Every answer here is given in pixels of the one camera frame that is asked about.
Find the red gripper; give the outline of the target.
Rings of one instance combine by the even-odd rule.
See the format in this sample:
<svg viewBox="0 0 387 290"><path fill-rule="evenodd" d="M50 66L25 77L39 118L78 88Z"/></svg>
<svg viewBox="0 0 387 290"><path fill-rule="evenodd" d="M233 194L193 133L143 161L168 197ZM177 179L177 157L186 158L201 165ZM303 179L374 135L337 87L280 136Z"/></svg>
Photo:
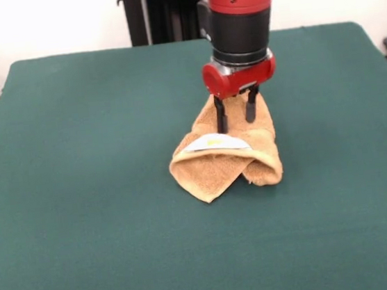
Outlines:
<svg viewBox="0 0 387 290"><path fill-rule="evenodd" d="M246 103L246 121L253 123L256 119L256 97L258 85L271 79L274 75L276 61L270 54L260 63L250 67L228 67L213 61L202 68L202 77L211 95L217 113L217 131L219 134L228 132L228 118L222 99L239 95L249 89Z"/></svg>

